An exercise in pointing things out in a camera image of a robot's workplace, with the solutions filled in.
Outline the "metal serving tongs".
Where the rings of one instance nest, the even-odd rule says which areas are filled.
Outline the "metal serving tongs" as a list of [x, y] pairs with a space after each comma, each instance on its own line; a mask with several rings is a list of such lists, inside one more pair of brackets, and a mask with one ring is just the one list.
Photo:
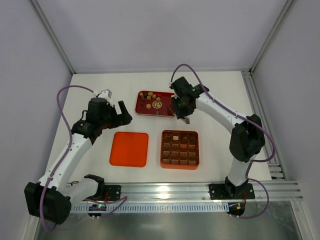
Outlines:
[[173, 116], [175, 116], [178, 120], [183, 121], [183, 122], [184, 122], [185, 124], [187, 124], [187, 125], [190, 124], [190, 118], [189, 118], [188, 116], [185, 116], [185, 117], [183, 117], [183, 118], [178, 118], [177, 112], [176, 112], [176, 110], [175, 110], [175, 108], [174, 108], [173, 106], [171, 106], [171, 107], [169, 108], [169, 110], [170, 110], [171, 114], [172, 114]]

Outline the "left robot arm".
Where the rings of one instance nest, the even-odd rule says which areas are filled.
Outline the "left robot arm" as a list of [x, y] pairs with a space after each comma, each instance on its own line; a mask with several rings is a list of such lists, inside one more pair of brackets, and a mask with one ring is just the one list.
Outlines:
[[38, 182], [26, 185], [24, 195], [31, 216], [61, 225], [78, 203], [86, 199], [105, 199], [105, 180], [102, 177], [87, 174], [73, 186], [67, 186], [67, 183], [103, 130], [131, 123], [133, 118], [125, 103], [119, 101], [118, 105], [120, 113], [106, 98], [93, 97], [88, 102], [81, 119], [69, 128], [69, 141], [54, 164]]

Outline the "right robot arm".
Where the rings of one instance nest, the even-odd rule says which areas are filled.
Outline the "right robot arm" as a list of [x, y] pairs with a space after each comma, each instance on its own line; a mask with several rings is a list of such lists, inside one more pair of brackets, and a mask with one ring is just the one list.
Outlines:
[[171, 97], [173, 114], [189, 124], [195, 110], [202, 111], [220, 123], [230, 133], [229, 151], [233, 156], [231, 169], [224, 183], [209, 185], [211, 200], [254, 199], [248, 175], [253, 160], [265, 145], [262, 122], [259, 116], [240, 114], [224, 106], [210, 91], [200, 84], [192, 86], [184, 77], [169, 85], [174, 91]]

